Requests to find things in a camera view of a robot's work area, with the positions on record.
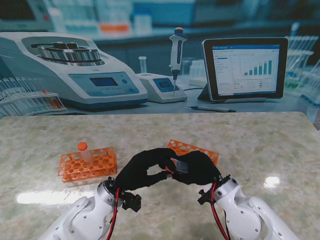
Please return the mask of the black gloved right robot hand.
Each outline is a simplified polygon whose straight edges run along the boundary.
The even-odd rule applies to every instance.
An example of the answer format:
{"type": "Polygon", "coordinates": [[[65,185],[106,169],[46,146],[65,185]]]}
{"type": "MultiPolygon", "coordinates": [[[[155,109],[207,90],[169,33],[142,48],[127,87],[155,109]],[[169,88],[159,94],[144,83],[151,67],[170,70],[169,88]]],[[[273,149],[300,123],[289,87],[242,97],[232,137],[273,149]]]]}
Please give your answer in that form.
{"type": "Polygon", "coordinates": [[[166,166],[172,172],[172,178],[186,185],[207,185],[216,182],[221,175],[208,155],[200,151],[192,151],[185,155],[174,156],[179,163],[187,166],[187,172],[180,172],[175,163],[169,159],[166,166]]]}

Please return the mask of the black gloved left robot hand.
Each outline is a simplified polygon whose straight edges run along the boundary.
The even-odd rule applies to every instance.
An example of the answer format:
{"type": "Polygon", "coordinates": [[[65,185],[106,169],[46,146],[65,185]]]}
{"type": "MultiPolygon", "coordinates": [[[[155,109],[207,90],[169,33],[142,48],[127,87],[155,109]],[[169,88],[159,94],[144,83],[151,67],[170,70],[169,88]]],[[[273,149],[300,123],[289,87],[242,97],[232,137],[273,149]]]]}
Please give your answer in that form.
{"type": "Polygon", "coordinates": [[[176,173],[172,159],[178,156],[170,148],[154,148],[134,155],[115,178],[114,186],[122,191],[134,191],[150,187],[165,180],[171,173],[176,173]],[[162,171],[153,175],[148,169],[158,165],[162,171]]]}

